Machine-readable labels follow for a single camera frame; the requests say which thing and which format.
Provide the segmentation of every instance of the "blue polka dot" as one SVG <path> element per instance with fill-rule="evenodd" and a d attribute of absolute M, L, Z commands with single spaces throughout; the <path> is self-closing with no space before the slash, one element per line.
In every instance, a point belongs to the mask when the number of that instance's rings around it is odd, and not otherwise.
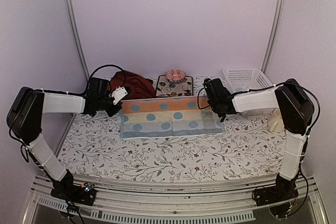
<path fill-rule="evenodd" d="M 166 104 L 166 103 L 160 104 L 160 109 L 161 110 L 167 110 L 168 108 L 169 108 L 168 104 Z"/>
<path fill-rule="evenodd" d="M 196 103 L 195 102 L 189 102 L 187 104 L 187 106 L 188 106 L 189 109 L 192 109 L 192 108 L 196 107 Z"/>
<path fill-rule="evenodd" d="M 196 128 L 196 127 L 198 127 L 198 123 L 195 122 L 195 121 L 191 121 L 191 122 L 189 122 L 188 125 L 189 125 L 190 128 Z"/>
<path fill-rule="evenodd" d="M 139 111 L 140 110 L 140 106 L 139 105 L 132 105 L 131 110 L 132 111 Z"/>
<path fill-rule="evenodd" d="M 161 124 L 161 129 L 163 129 L 163 130 L 168 130 L 169 128 L 170 128 L 170 123 L 163 123 L 163 124 Z"/>
<path fill-rule="evenodd" d="M 180 112 L 175 112 L 174 113 L 174 118 L 175 119 L 182 119 L 182 117 L 183 117 L 182 113 L 180 113 Z"/>
<path fill-rule="evenodd" d="M 146 118 L 148 121 L 154 121 L 156 119 L 155 115 L 153 114 L 148 114 Z"/>
<path fill-rule="evenodd" d="M 142 130 L 142 125 L 141 124 L 135 124 L 135 125 L 133 125 L 133 130 L 134 131 L 141 131 Z"/>

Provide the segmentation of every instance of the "white plastic basket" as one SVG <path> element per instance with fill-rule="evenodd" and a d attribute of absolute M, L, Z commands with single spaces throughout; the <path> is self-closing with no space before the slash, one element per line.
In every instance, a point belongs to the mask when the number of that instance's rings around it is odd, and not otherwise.
<path fill-rule="evenodd" d="M 258 69 L 223 69 L 223 74 L 230 93 L 272 86 L 272 83 L 268 78 Z M 273 110 L 274 109 L 249 110 L 241 113 L 241 115 L 267 114 L 271 113 Z"/>

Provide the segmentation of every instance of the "white mug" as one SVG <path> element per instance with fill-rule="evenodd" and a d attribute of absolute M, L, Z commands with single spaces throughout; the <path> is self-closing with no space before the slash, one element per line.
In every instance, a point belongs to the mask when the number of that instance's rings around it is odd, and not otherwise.
<path fill-rule="evenodd" d="M 269 131 L 282 132 L 285 130 L 281 113 L 279 109 L 275 109 L 271 118 L 268 120 Z"/>

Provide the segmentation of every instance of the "dark red fabric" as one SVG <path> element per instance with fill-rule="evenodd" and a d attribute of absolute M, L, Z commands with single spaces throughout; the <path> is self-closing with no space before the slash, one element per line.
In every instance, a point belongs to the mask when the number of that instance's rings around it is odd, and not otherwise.
<path fill-rule="evenodd" d="M 155 98 L 155 89 L 153 88 L 153 81 L 143 78 L 142 76 L 132 73 L 126 72 L 126 87 L 130 87 L 132 92 L 123 100 L 133 100 L 133 99 L 147 99 L 147 98 Z M 123 72 L 117 72 L 115 76 L 111 79 L 111 86 L 114 90 L 116 87 L 122 86 L 124 82 L 124 74 Z"/>

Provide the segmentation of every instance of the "red and white bowl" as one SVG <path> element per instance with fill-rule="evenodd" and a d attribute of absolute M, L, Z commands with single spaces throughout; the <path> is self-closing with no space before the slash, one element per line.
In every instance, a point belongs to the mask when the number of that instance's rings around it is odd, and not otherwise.
<path fill-rule="evenodd" d="M 183 81 L 185 74 L 182 70 L 172 69 L 166 73 L 166 79 L 173 84 L 179 84 Z"/>

